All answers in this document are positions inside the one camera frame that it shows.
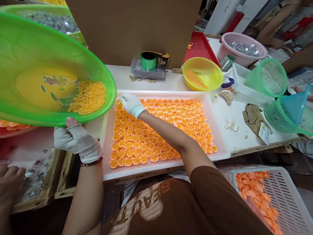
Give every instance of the white plastic tray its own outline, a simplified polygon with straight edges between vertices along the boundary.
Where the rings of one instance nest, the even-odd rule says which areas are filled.
[[[273,103],[275,102],[275,98],[266,96],[253,90],[252,88],[245,86],[245,80],[250,72],[249,69],[242,67],[239,64],[233,63],[232,64],[233,73],[234,73],[234,80],[235,83],[231,86],[234,90],[240,92],[249,97],[249,99],[253,100],[254,102],[258,103]]]
[[[207,117],[207,123],[210,124],[212,134],[214,136],[213,143],[216,145],[218,151],[214,154],[208,154],[212,161],[218,161],[222,159],[230,158],[231,152],[225,141],[225,138],[221,132],[217,119],[214,115],[214,110],[212,106],[211,99],[206,92],[185,92],[185,91],[130,91],[130,90],[117,90],[116,99],[119,99],[123,93],[130,93],[132,95],[137,95],[140,99],[201,99],[203,103],[203,110]],[[114,143],[113,141],[113,127],[115,120],[115,109],[116,103],[107,112],[103,119],[100,144],[103,148],[103,181],[116,179],[124,176],[130,176],[134,174],[165,169],[174,166],[183,165],[181,159],[161,161],[156,163],[148,162],[147,164],[133,165],[129,167],[119,167],[112,169],[109,166],[111,147]]]

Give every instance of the pink plastic basin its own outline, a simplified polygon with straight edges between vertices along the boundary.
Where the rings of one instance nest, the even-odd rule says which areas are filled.
[[[254,44],[256,49],[261,53],[262,56],[254,57],[254,56],[242,54],[242,53],[236,51],[235,49],[231,48],[226,43],[225,40],[230,41],[230,42],[236,42],[236,43],[241,42],[241,43],[244,43],[244,44],[249,45],[249,46]],[[222,36],[222,45],[218,51],[217,57],[221,61],[227,55],[233,55],[236,58],[235,63],[237,63],[243,67],[248,67],[248,65],[252,64],[254,61],[260,60],[260,59],[263,59],[264,57],[266,57],[267,56],[267,50],[260,42],[256,41],[255,39],[253,39],[247,35],[229,32],[229,33],[225,33]]]

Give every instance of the white plastic container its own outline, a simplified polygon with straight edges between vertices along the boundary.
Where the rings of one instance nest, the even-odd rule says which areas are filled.
[[[212,161],[218,161],[222,159],[230,158],[231,152],[229,147],[225,141],[225,138],[221,132],[219,123],[214,115],[214,110],[212,106],[211,99],[206,92],[194,92],[194,91],[129,91],[129,90],[117,90],[116,99],[119,99],[123,93],[129,93],[132,95],[137,95],[140,99],[200,99],[203,103],[202,110],[205,111],[207,117],[207,123],[210,124],[210,128],[212,130],[212,134],[214,136],[213,143],[217,147],[217,152],[213,154],[208,154],[208,157]],[[183,161],[181,159],[175,160],[167,160],[162,161],[159,160],[156,163],[148,162],[146,164],[132,165],[129,167],[119,167],[116,169],[110,168],[109,161],[111,155],[111,147],[114,143],[113,140],[113,127],[115,120],[115,109],[116,103],[111,108],[109,112],[104,115],[100,144],[103,148],[103,181],[116,179],[124,176],[130,176],[139,173],[145,173],[154,170],[165,169],[174,166],[183,165]]]
[[[240,92],[241,94],[248,96],[249,99],[257,103],[271,104],[275,102],[275,98],[261,94],[260,92],[257,92],[256,90],[245,85],[246,77],[248,73],[250,72],[249,69],[246,69],[245,67],[242,67],[241,65],[236,64],[236,63],[232,64],[232,68],[233,68],[235,83],[231,87],[234,90]]]
[[[285,168],[263,165],[241,166],[230,171],[231,184],[239,193],[236,175],[257,171],[269,171],[270,178],[264,179],[263,183],[264,192],[271,196],[270,205],[280,214],[278,224],[284,235],[311,235],[313,220]]]

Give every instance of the gloved hand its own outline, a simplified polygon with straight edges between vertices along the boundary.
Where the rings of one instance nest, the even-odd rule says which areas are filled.
[[[146,109],[143,107],[140,99],[135,95],[124,93],[120,98],[124,109],[138,119],[139,115]]]
[[[66,126],[67,128],[54,129],[54,146],[74,154],[78,153],[82,163],[97,161],[102,155],[99,141],[72,117],[66,119]]]

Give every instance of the green tape roll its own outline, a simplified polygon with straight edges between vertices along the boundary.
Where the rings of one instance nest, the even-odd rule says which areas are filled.
[[[141,66],[147,70],[153,70],[157,67],[157,57],[151,52],[142,52],[141,55]]]

